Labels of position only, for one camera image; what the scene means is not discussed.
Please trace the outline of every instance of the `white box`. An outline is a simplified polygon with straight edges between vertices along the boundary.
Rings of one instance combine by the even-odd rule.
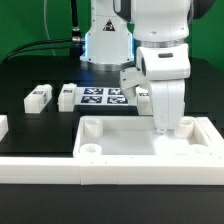
[[[0,115],[0,141],[5,137],[8,132],[8,120],[6,115]]]
[[[25,99],[25,113],[39,114],[52,98],[50,85],[38,85]]]
[[[58,109],[60,112],[72,112],[75,106],[75,91],[77,85],[64,84],[58,97]]]

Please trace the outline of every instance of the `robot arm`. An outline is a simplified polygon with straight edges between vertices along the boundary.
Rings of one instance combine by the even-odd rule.
[[[123,14],[123,1],[114,0],[114,9]],[[135,23],[136,69],[121,72],[123,94],[135,96],[135,86],[144,86],[152,103],[159,133],[179,126],[184,107],[184,78],[190,76],[188,13],[191,0],[131,0],[125,12]]]

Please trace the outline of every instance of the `white plastic part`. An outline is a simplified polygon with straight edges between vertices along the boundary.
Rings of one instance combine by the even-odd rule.
[[[59,112],[72,112],[75,106],[76,84],[64,84],[58,97]]]
[[[52,87],[38,85],[25,99],[25,113],[40,113],[52,98]]]
[[[98,144],[85,144],[80,147],[79,153],[84,157],[102,155],[102,147]]]
[[[98,119],[104,135],[87,138],[85,122]],[[223,139],[207,118],[183,120],[194,123],[189,138],[158,134],[152,117],[82,117],[73,151],[81,184],[224,184]],[[102,154],[81,157],[82,145],[99,143]]]
[[[86,34],[81,61],[99,65],[133,62],[132,34],[127,23],[114,13],[113,1],[91,0],[91,11],[91,28]]]
[[[146,66],[148,80],[184,79],[190,76],[188,44],[169,48],[137,49],[137,67],[141,70],[142,58]]]
[[[0,157],[0,183],[80,184],[80,162],[72,158]]]
[[[85,121],[85,135],[89,138],[99,138],[103,135],[102,120]]]
[[[8,119],[6,115],[0,115],[0,142],[7,134],[8,128]]]
[[[190,119],[182,119],[180,126],[174,129],[174,135],[178,138],[191,138],[194,130],[194,122]]]
[[[137,95],[137,109],[139,115],[152,115],[152,105],[150,102],[148,91],[137,87],[136,88]]]
[[[184,80],[149,81],[155,126],[159,132],[180,125],[184,106]]]
[[[187,16],[191,0],[132,0],[134,38],[140,41],[168,42],[189,35]]]

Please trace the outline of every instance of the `black surface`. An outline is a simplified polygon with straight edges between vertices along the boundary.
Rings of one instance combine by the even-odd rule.
[[[208,116],[224,135],[224,76],[206,61],[191,61],[186,80],[186,115]],[[137,115],[135,107],[78,106],[59,113],[57,100],[65,83],[78,86],[119,87],[119,72],[80,68],[67,57],[27,56],[0,66],[0,114],[8,115],[9,132],[0,155],[72,157],[79,119],[84,115]],[[53,87],[52,99],[39,115],[24,113],[24,98],[39,84]]]
[[[186,114],[208,116],[224,134],[224,77],[204,60],[191,63]],[[18,57],[0,67],[0,114],[8,115],[10,128],[0,145],[1,154],[71,156],[81,116],[136,113],[129,107],[112,111],[107,107],[77,107],[74,113],[58,113],[56,99],[62,85],[70,82],[118,87],[118,74],[80,69],[66,57]],[[45,83],[54,88],[53,100],[40,115],[25,115],[24,97],[37,84]],[[224,223],[224,186],[2,184],[0,195],[1,224]]]

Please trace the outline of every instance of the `green backdrop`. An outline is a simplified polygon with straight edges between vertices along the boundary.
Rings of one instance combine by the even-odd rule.
[[[80,28],[85,33],[90,27],[90,0],[79,0],[78,9]],[[193,22],[188,42],[191,56],[208,60],[224,74],[223,15],[224,0],[216,0],[208,14]],[[70,0],[47,1],[47,24],[51,39],[71,37]],[[20,45],[46,39],[44,0],[0,0],[0,59]],[[68,52],[58,50],[56,54]]]

